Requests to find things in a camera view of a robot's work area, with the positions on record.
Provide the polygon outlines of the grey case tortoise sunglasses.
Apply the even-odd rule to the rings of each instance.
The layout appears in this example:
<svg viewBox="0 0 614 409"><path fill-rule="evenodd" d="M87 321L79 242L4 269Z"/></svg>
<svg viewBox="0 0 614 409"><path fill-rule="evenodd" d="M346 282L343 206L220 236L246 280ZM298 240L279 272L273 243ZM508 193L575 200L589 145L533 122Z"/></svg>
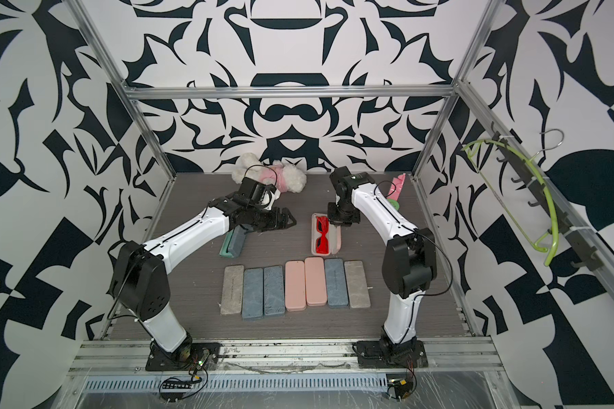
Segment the grey case tortoise sunglasses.
<svg viewBox="0 0 614 409"><path fill-rule="evenodd" d="M264 315L264 269L246 269L243 274L242 319Z"/></svg>

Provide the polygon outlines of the pink case purple glasses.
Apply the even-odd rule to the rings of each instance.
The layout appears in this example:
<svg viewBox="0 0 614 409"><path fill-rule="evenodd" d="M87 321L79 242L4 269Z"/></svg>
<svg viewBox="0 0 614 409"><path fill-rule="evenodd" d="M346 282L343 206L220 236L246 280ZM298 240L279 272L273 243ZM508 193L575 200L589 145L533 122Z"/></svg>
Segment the pink case purple glasses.
<svg viewBox="0 0 614 409"><path fill-rule="evenodd" d="M305 259L305 291L308 306L319 307L327 303L325 266L321 257Z"/></svg>

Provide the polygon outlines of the pink case brown glasses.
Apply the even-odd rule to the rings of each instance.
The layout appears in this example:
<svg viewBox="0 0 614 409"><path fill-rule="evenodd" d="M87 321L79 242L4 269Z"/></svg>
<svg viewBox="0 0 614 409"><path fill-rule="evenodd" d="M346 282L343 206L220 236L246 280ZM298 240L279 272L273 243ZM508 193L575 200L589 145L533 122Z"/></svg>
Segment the pink case brown glasses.
<svg viewBox="0 0 614 409"><path fill-rule="evenodd" d="M306 307L305 262L289 261L285 265L285 308L297 312Z"/></svg>

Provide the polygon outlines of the beige case yellow glasses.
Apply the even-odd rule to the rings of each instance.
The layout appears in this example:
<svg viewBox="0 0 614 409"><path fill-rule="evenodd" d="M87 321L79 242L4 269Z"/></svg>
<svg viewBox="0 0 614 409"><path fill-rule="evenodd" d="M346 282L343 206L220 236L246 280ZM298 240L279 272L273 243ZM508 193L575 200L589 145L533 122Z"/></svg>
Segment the beige case yellow glasses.
<svg viewBox="0 0 614 409"><path fill-rule="evenodd" d="M244 271L243 265L228 266L224 269L221 315L240 315L242 313Z"/></svg>

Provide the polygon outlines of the pink case red glasses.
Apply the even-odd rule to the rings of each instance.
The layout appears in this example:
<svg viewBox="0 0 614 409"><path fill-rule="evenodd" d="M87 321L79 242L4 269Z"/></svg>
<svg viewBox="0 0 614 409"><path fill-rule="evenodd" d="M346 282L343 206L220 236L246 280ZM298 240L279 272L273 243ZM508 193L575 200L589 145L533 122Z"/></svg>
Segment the pink case red glasses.
<svg viewBox="0 0 614 409"><path fill-rule="evenodd" d="M311 216L310 251L313 256L336 255L341 249L341 228L330 223L326 214Z"/></svg>

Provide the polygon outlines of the grey case black sunglasses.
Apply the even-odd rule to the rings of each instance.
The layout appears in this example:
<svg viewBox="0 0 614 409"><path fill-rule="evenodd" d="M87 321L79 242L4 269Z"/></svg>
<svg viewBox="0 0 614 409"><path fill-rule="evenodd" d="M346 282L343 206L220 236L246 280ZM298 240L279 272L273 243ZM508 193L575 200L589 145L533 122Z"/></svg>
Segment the grey case black sunglasses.
<svg viewBox="0 0 614 409"><path fill-rule="evenodd" d="M362 261L344 262L346 285L351 308L370 308L371 300Z"/></svg>

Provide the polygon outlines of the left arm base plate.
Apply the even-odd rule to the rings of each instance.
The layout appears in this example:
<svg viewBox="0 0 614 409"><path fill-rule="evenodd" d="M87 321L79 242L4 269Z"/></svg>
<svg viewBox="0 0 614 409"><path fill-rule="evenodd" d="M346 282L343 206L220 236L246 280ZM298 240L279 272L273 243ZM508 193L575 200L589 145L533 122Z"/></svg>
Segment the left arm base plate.
<svg viewBox="0 0 614 409"><path fill-rule="evenodd" d="M145 370L173 372L213 369L218 363L221 346L220 343L185 342L175 352L167 352L152 341Z"/></svg>

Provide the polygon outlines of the grey case white sunglasses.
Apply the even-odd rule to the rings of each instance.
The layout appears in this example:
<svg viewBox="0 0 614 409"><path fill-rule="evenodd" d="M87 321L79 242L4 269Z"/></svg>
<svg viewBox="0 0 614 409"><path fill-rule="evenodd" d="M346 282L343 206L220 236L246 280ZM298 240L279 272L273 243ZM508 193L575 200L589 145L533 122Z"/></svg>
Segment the grey case white sunglasses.
<svg viewBox="0 0 614 409"><path fill-rule="evenodd" d="M267 267L264 269L264 315L284 315L285 310L283 267Z"/></svg>

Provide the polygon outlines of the grey case gold glasses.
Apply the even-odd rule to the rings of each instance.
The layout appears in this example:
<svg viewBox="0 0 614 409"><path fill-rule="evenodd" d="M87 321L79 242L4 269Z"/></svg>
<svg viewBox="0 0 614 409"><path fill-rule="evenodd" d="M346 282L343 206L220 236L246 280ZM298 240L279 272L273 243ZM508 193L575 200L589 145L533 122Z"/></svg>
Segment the grey case gold glasses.
<svg viewBox="0 0 614 409"><path fill-rule="evenodd" d="M327 305L330 308L346 308L349 305L349 297L346 284L344 261L340 258L324 260Z"/></svg>

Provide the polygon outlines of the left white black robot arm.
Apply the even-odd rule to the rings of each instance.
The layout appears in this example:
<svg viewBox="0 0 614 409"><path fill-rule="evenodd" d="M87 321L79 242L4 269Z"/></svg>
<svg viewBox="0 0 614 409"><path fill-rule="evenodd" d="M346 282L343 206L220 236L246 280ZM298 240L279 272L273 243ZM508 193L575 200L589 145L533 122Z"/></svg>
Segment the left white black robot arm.
<svg viewBox="0 0 614 409"><path fill-rule="evenodd" d="M280 196L277 187L246 177L237 191L211 200L174 230L143 244L126 242L107 293L133 313L158 349L184 361L192 341L172 311L168 274L203 245L239 226L252 232L295 226L291 211L275 206Z"/></svg>

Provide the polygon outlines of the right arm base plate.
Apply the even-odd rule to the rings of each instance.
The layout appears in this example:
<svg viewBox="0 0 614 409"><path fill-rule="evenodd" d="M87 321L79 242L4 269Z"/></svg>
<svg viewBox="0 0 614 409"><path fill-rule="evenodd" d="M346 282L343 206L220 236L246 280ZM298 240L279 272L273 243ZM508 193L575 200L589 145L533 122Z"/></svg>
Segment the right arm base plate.
<svg viewBox="0 0 614 409"><path fill-rule="evenodd" d="M358 341L352 345L361 368L428 368L425 346L416 337L402 344L388 338L379 341Z"/></svg>

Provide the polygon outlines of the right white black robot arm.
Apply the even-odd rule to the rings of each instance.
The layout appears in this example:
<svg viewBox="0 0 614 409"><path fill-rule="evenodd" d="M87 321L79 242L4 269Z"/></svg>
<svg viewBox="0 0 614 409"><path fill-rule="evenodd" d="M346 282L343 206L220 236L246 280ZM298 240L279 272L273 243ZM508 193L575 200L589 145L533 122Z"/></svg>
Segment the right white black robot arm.
<svg viewBox="0 0 614 409"><path fill-rule="evenodd" d="M437 277L437 247L432 232L411 223L367 173L339 167L330 174L335 201L327 205L333 225L351 226L365 217L385 244L382 277L391 293L383 325L384 344L397 347L416 337L421 299Z"/></svg>

